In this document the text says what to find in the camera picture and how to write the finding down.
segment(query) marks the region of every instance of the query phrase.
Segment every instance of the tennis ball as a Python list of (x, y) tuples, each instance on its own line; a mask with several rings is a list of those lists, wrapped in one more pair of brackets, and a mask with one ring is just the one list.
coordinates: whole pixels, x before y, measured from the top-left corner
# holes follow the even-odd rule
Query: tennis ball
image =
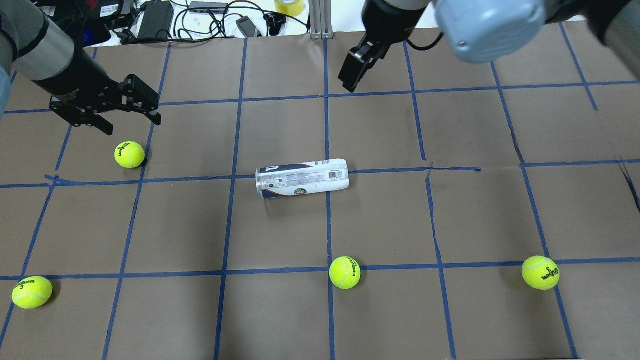
[(121, 167), (134, 168), (145, 161), (145, 150), (137, 142), (124, 142), (116, 147), (114, 156)]
[(44, 305), (51, 297), (52, 292), (51, 281), (42, 276), (32, 276), (18, 282), (18, 285), (13, 288), (11, 299), (18, 307), (33, 309)]
[(558, 284), (560, 270), (553, 260), (536, 255), (522, 264), (522, 278), (534, 289), (549, 290)]
[(360, 281), (360, 265), (348, 256), (337, 258), (331, 263), (329, 278), (338, 289), (351, 289)]

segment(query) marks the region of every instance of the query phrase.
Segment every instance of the black cable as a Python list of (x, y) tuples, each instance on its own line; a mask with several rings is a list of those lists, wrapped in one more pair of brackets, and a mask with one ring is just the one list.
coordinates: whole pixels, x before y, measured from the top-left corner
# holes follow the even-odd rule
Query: black cable
[(438, 38), (434, 42), (432, 42), (431, 44), (429, 44), (427, 46), (417, 46), (413, 42), (411, 42), (411, 40), (409, 40), (409, 39), (406, 39), (406, 43), (409, 44), (409, 46), (414, 48), (415, 50), (427, 51), (427, 50), (431, 50), (434, 47), (436, 47), (436, 45), (438, 45), (438, 43), (440, 42), (440, 40), (442, 40), (443, 37), (444, 37), (444, 33), (440, 33), (440, 35), (438, 35)]
[(187, 44), (195, 44), (195, 43), (199, 43), (199, 42), (211, 41), (213, 39), (215, 39), (215, 37), (202, 38), (202, 39), (198, 39), (198, 40), (188, 40), (188, 39), (182, 39), (182, 38), (168, 38), (168, 39), (137, 38), (136, 40), (131, 40), (129, 43), (127, 43), (127, 45), (131, 45), (131, 44), (160, 44), (160, 43), (169, 42), (169, 41), (187, 43)]
[(222, 32), (225, 34), (225, 36), (227, 35), (227, 25), (225, 24), (225, 20), (227, 19), (227, 17), (233, 16), (233, 15), (244, 17), (244, 15), (241, 13), (226, 13), (225, 15), (223, 15), (222, 16)]
[[(250, 8), (248, 6), (231, 6), (234, 3), (250, 3), (255, 5), (255, 8)], [(264, 15), (265, 13), (273, 13), (273, 14), (277, 14), (277, 15), (282, 15), (285, 17), (288, 17), (290, 19), (293, 19), (297, 22), (299, 22), (300, 24), (302, 24), (303, 26), (305, 26), (305, 28), (307, 27), (307, 24), (305, 24), (304, 22), (298, 20), (297, 18), (284, 14), (284, 13), (279, 13), (279, 12), (272, 12), (270, 10), (263, 10), (261, 7), (257, 6), (256, 4), (252, 3), (251, 1), (246, 1), (246, 0), (235, 0), (232, 1), (231, 3), (227, 4), (226, 6), (217, 6), (217, 7), (210, 7), (210, 8), (188, 8), (188, 9), (184, 9), (181, 10), (178, 15), (175, 17), (175, 20), (173, 21), (173, 35), (176, 37), (177, 35), (177, 24), (178, 24), (178, 19), (180, 18), (180, 16), (182, 15), (182, 18), (184, 19), (184, 17), (186, 16), (186, 13), (190, 10), (211, 10), (211, 9), (224, 9), (224, 14), (226, 14), (228, 12), (228, 9), (247, 9), (247, 10), (258, 10), (260, 12), (262, 12), (262, 14)]]
[[(209, 13), (209, 15), (211, 16), (211, 18), (213, 19), (213, 21), (209, 24), (209, 32), (208, 33), (204, 33), (202, 31), (196, 31), (196, 30), (191, 30), (191, 29), (187, 29), (187, 27), (184, 25), (184, 19), (186, 18), (186, 13), (184, 16), (182, 16), (182, 29), (178, 29), (177, 32), (177, 36), (178, 38), (182, 38), (182, 36), (180, 35), (181, 31), (185, 31), (187, 33), (187, 35), (189, 35), (189, 39), (193, 40), (193, 36), (191, 36), (191, 33), (194, 34), (201, 34), (201, 35), (209, 35), (210, 37), (216, 37), (218, 35), (220, 35), (221, 33), (224, 35), (223, 37), (227, 37), (227, 35), (224, 33), (224, 29), (220, 26), (220, 22), (217, 20), (216, 16), (213, 15), (213, 13), (210, 10), (207, 10), (207, 13)], [(215, 29), (218, 29), (218, 32), (214, 35), (213, 31)]]
[(169, 0), (169, 2), (170, 2), (171, 4), (174, 4), (175, 6), (180, 6), (180, 7), (183, 7), (183, 8), (188, 8), (188, 7), (189, 7), (189, 3), (187, 2), (187, 0), (184, 0), (184, 5), (183, 5), (183, 4), (176, 3), (176, 2), (175, 2), (175, 1), (173, 1), (173, 0)]
[(166, 36), (171, 37), (171, 33), (169, 33), (169, 30), (167, 29), (160, 29), (158, 30), (158, 32), (156, 33), (156, 38), (160, 38), (160, 34), (161, 33), (166, 33)]

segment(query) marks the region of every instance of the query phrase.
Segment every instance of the label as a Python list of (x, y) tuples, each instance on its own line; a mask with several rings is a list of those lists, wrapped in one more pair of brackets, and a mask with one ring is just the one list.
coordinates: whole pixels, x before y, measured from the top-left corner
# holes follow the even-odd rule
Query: label
[(118, 5), (108, 5), (100, 8), (100, 17), (105, 17), (109, 15), (113, 15), (118, 11)]
[(258, 194), (264, 198), (330, 192), (349, 186), (344, 159), (264, 167), (256, 170)]

